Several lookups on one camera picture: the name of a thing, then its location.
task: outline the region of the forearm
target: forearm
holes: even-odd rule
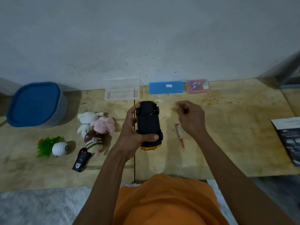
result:
[[[126,158],[114,146],[95,181],[92,191],[73,224],[111,224]]]
[[[294,224],[227,157],[207,134],[195,137],[208,166],[239,224]]]

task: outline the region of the black remote control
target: black remote control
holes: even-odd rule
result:
[[[76,162],[73,166],[73,170],[77,171],[77,172],[81,172],[82,168],[85,166],[86,162],[88,161],[88,159],[92,156],[92,153],[88,152],[88,150],[86,149],[86,147],[83,147],[80,149]]]

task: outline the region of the person's left hand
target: person's left hand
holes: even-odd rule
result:
[[[159,139],[159,136],[156,134],[141,135],[134,130],[133,126],[137,122],[137,119],[133,118],[133,114],[140,106],[141,104],[138,103],[127,111],[120,136],[114,145],[114,150],[122,151],[127,161],[134,156],[143,142],[153,142]]]

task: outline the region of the blue lid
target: blue lid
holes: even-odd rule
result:
[[[55,113],[61,90],[56,83],[32,83],[19,88],[6,114],[14,127],[42,125]]]
[[[149,83],[150,94],[182,93],[184,91],[185,91],[185,87],[182,81]]]

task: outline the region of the pink plush toy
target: pink plush toy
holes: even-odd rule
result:
[[[94,130],[98,133],[112,133],[115,130],[115,121],[111,117],[100,117],[97,121],[93,121],[90,126],[94,126]]]

